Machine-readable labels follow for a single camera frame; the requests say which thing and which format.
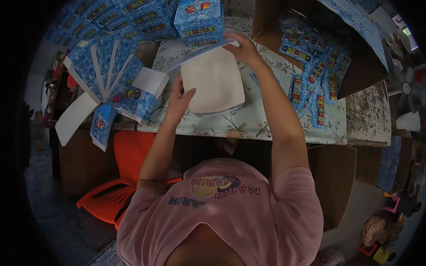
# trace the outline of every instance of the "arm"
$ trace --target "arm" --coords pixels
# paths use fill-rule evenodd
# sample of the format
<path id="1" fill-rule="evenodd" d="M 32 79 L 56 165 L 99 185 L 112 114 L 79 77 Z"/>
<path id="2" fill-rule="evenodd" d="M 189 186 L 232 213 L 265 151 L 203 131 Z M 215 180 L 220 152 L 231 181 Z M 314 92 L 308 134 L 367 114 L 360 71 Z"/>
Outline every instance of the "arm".
<path id="1" fill-rule="evenodd" d="M 279 174 L 293 167 L 301 166 L 309 169 L 302 126 L 272 70 L 247 37 L 235 32 L 226 33 L 225 37 L 239 42 L 240 47 L 230 44 L 224 48 L 250 67 L 259 81 L 263 106 L 273 137 L 272 182 L 275 184 Z"/>
<path id="2" fill-rule="evenodd" d="M 167 173 L 172 160 L 173 145 L 175 142 L 176 127 L 184 116 L 189 101 L 196 90 L 191 89 L 183 95 L 180 74 L 177 74 L 170 92 L 169 106 L 166 116 L 158 129 L 153 145 L 142 164 L 139 173 L 137 189 L 150 187 L 159 194 L 166 192 Z"/>

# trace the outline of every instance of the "right hand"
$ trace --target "right hand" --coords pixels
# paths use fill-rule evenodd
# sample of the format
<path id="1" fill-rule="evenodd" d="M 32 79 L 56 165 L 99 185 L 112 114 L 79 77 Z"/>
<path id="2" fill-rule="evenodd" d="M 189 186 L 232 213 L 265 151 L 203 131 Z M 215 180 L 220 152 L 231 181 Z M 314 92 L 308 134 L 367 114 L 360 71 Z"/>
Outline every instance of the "right hand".
<path id="1" fill-rule="evenodd" d="M 254 43 L 246 36 L 238 32 L 225 32 L 223 34 L 225 39 L 233 38 L 239 42 L 240 46 L 235 47 L 232 44 L 225 45 L 223 48 L 230 51 L 235 57 L 243 62 L 246 66 L 255 70 L 256 67 L 263 66 L 265 62 L 259 55 Z"/>

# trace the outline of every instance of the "wall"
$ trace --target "wall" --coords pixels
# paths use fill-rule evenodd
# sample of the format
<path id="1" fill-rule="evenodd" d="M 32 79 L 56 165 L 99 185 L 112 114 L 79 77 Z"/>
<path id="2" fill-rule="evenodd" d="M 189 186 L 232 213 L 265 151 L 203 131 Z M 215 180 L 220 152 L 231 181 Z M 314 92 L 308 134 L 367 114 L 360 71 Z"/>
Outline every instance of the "wall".
<path id="1" fill-rule="evenodd" d="M 48 41 L 43 40 L 30 66 L 27 77 L 24 101 L 30 105 L 30 110 L 40 110 L 41 91 L 43 89 L 43 81 L 46 71 L 52 69 L 51 65 L 55 60 L 55 55 L 58 51 L 65 52 L 66 47 L 53 45 Z"/>

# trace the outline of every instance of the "yellow object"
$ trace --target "yellow object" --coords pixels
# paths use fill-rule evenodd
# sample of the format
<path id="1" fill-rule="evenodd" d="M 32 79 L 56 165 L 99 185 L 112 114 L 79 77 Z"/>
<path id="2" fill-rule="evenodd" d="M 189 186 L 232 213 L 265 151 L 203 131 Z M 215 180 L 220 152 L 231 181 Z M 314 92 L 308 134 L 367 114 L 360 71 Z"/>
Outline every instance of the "yellow object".
<path id="1" fill-rule="evenodd" d="M 374 254 L 373 260 L 382 264 L 388 260 L 390 251 L 389 249 L 384 249 L 382 246 L 377 250 L 376 254 Z"/>

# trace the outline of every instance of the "red logo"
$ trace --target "red logo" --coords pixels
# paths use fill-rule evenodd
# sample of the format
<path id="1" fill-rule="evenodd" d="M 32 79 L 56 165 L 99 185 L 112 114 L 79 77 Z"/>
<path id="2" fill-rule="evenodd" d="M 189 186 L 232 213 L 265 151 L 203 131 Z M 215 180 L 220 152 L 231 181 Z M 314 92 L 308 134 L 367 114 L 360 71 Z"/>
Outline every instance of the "red logo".
<path id="1" fill-rule="evenodd" d="M 207 9 L 209 7 L 210 7 L 210 2 L 206 2 L 206 3 L 201 4 L 201 10 Z"/>
<path id="2" fill-rule="evenodd" d="M 186 10 L 186 12 L 187 12 L 188 14 L 193 13 L 193 12 L 195 12 L 195 11 L 196 11 L 196 9 L 195 9 L 195 7 L 194 7 L 194 6 L 189 6 L 189 7 L 185 8 L 185 10 Z"/>

